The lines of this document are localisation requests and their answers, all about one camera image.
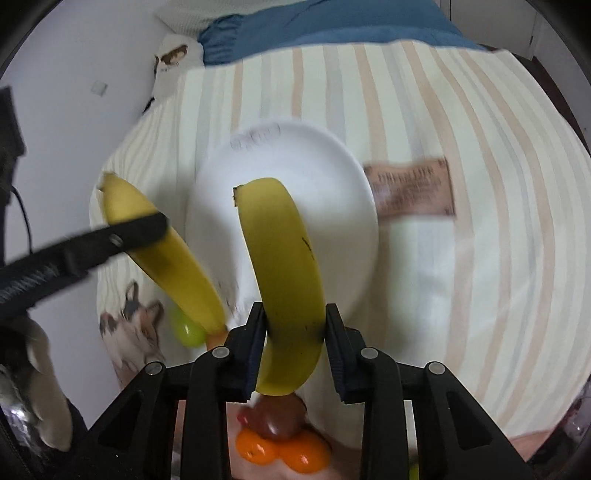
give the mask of fabric tag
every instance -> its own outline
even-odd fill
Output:
[[[447,160],[434,158],[403,166],[364,168],[378,218],[399,215],[455,215]]]

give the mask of white pillowcase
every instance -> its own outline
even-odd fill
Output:
[[[156,16],[176,33],[197,37],[211,22],[226,15],[248,15],[265,8],[299,3],[302,0],[171,0]]]
[[[158,104],[174,94],[179,77],[194,67],[203,67],[203,47],[190,37],[171,33],[164,37],[156,55],[152,97]]]

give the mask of orange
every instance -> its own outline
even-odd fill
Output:
[[[236,450],[242,458],[257,465],[268,465],[277,458],[277,444],[265,440],[251,429],[242,429],[238,434]]]
[[[316,473],[330,464],[330,446],[317,433],[302,430],[291,440],[280,442],[279,456],[294,472]]]

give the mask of brown fruit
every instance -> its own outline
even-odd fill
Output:
[[[295,394],[282,397],[262,395],[254,407],[242,407],[238,421],[268,440],[288,440],[306,423],[306,406]]]

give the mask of cartoon print on pillow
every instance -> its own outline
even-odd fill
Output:
[[[187,56],[187,51],[189,50],[188,45],[180,45],[174,50],[169,51],[167,54],[162,55],[160,60],[167,65],[168,67],[176,67],[178,63]]]
[[[100,335],[122,388],[146,364],[165,360],[158,338],[158,324],[164,316],[164,307],[159,301],[145,307],[138,298],[138,283],[132,281],[125,291],[125,303],[117,316],[108,312],[100,316]]]

